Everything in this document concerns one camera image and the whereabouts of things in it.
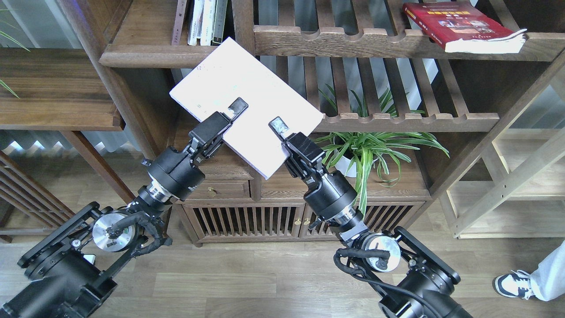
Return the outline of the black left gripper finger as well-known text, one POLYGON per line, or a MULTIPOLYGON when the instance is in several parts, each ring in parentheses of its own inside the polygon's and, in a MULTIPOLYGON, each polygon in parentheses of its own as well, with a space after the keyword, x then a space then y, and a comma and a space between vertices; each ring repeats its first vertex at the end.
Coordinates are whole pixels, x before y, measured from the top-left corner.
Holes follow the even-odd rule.
POLYGON ((226 116, 230 121, 235 121, 240 115, 248 108, 248 103, 242 98, 238 97, 232 104, 227 108, 226 116))

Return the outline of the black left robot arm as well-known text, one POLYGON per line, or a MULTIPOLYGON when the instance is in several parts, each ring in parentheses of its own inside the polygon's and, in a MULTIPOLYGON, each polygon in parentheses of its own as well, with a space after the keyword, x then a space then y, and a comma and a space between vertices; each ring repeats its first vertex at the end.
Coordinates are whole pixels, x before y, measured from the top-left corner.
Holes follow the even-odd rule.
POLYGON ((204 181, 199 165, 213 157, 224 133, 248 108, 237 98, 190 131, 186 148, 145 161, 151 183, 120 209, 92 202, 18 261, 30 284, 1 308, 3 318, 87 318, 116 288, 113 278, 132 258, 169 246, 162 213, 204 181))

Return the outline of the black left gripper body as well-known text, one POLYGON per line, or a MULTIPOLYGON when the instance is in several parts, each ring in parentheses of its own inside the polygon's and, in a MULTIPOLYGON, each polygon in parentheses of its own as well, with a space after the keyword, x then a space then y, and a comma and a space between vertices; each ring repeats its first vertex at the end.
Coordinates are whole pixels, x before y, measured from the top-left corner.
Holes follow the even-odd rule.
POLYGON ((146 201, 165 203, 170 197, 184 201, 205 179, 200 163, 214 156, 233 124, 234 119, 216 111, 190 131, 190 142, 183 151, 169 147, 149 163, 152 182, 143 187, 143 196, 149 197, 146 201))

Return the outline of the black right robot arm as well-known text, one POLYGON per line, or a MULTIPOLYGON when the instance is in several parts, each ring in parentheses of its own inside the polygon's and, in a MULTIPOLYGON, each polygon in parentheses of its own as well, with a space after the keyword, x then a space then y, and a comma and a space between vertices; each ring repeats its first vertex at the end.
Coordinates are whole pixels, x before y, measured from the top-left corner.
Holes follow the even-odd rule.
POLYGON ((401 226, 370 230, 353 201, 357 195, 340 172, 322 163, 324 151, 303 133, 290 132, 280 117, 270 128, 289 153, 290 174, 307 184, 304 200, 326 223, 343 248, 334 256, 344 273, 368 283, 380 296, 379 308, 388 318, 469 318, 452 298, 460 276, 401 226))

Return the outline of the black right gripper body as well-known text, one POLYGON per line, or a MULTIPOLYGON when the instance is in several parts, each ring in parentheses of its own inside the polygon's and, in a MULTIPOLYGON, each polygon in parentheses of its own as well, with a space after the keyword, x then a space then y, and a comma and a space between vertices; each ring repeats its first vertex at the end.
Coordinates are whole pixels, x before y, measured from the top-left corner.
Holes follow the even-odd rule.
POLYGON ((290 174, 308 187, 304 200, 318 219, 329 223, 347 223, 358 218, 353 207, 356 191, 339 172, 329 173, 322 161, 325 152, 303 133, 291 133, 281 142, 289 152, 285 161, 290 174))

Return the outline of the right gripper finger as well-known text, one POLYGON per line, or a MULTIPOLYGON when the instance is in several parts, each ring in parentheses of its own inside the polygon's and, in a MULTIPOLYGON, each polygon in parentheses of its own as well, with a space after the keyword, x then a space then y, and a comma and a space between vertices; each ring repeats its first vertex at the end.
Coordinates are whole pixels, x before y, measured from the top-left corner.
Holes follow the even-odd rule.
POLYGON ((285 121, 281 119, 281 117, 275 117, 275 119, 268 123, 268 126, 272 129, 272 131, 274 131, 275 135, 280 140, 288 139, 291 134, 289 127, 286 125, 285 121))

